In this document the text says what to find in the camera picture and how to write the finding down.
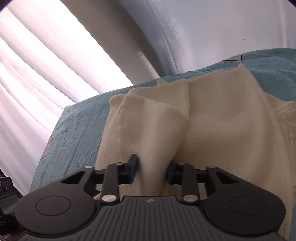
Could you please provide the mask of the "cream knit sweater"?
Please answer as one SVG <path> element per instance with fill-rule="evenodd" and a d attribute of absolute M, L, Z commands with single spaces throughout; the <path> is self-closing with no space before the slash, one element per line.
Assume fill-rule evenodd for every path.
<path fill-rule="evenodd" d="M 251 72 L 231 71 L 153 87 L 109 100 L 95 167 L 139 156 L 132 185 L 121 195 L 176 195 L 165 180 L 171 161 L 216 166 L 278 196 L 286 207 L 280 235 L 288 237 L 295 206 L 295 102 L 264 92 Z"/>

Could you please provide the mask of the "teal printed bed sheet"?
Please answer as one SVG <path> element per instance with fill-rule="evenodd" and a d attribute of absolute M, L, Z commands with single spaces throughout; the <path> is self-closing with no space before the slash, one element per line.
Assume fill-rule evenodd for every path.
<path fill-rule="evenodd" d="M 255 50 L 205 68 L 163 77 L 171 83 L 243 64 L 263 91 L 284 101 L 295 100 L 295 49 Z M 109 100 L 130 87 L 113 90 L 67 106 L 58 120 L 37 166 L 30 191 L 35 191 L 81 167 L 94 166 L 109 114 Z"/>

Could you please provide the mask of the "white sheer curtain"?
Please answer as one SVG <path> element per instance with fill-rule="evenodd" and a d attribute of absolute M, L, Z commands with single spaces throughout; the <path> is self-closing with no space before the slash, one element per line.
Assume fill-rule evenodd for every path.
<path fill-rule="evenodd" d="M 123 1 L 1 1 L 1 170 L 21 194 L 65 107 L 175 74 Z"/>

